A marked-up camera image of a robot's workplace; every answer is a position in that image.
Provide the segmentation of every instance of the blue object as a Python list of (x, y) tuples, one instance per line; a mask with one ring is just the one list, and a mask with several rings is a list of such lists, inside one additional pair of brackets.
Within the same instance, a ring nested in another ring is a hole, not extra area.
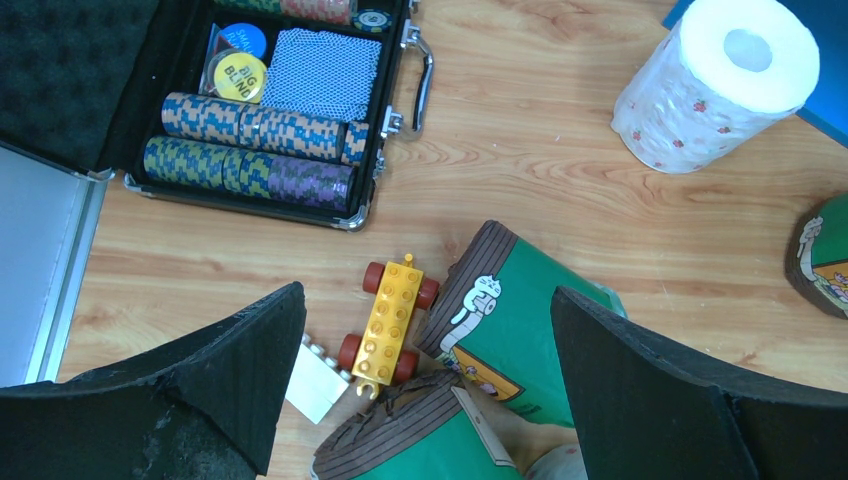
[[(798, 116), (848, 147), (848, 2), (845, 0), (778, 0), (813, 33), (821, 72), (813, 94)], [(672, 28), (694, 0), (681, 0), (663, 26)]]
[(345, 122), (364, 120), (380, 49), (376, 40), (283, 30), (260, 104)]
[(268, 48), (268, 40), (262, 30), (249, 23), (234, 23), (221, 30), (220, 35), (226, 38), (233, 47), (256, 58), (263, 58)]

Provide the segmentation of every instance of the foam lining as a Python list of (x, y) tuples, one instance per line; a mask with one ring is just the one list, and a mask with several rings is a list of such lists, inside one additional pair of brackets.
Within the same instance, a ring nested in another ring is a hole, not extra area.
[(0, 140), (95, 168), (158, 4), (0, 1)]

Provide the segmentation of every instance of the lego toy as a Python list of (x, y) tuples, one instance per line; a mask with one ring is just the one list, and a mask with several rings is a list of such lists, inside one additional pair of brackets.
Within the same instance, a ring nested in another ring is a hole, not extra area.
[(402, 350), (412, 314), (416, 308), (428, 309), (436, 299), (439, 282), (424, 277), (407, 253), (402, 264), (371, 262), (362, 280), (362, 289), (374, 293), (374, 308), (359, 335), (345, 337), (339, 350), (341, 368), (359, 377), (356, 393), (371, 387), (370, 398), (377, 398), (380, 385), (403, 383), (415, 374), (418, 354)]
[(353, 379), (338, 366), (335, 358), (325, 356), (324, 348), (312, 344), (309, 335), (303, 334), (286, 400), (312, 423), (327, 415)]

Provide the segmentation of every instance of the paper towel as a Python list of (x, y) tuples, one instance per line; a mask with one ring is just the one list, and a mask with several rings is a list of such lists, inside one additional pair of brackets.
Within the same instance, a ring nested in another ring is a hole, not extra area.
[(695, 0), (615, 103), (612, 128), (689, 173), (800, 109), (819, 78), (810, 31), (776, 0)]

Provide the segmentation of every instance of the black foam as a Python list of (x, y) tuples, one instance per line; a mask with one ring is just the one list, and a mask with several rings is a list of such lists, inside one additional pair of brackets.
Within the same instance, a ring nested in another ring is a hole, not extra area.
[(153, 350), (0, 389), (3, 479), (265, 475), (306, 318), (293, 283)]
[(0, 140), (94, 169), (158, 4), (0, 1)]
[(551, 316), (590, 478), (845, 478), (848, 395), (722, 362), (571, 289)]

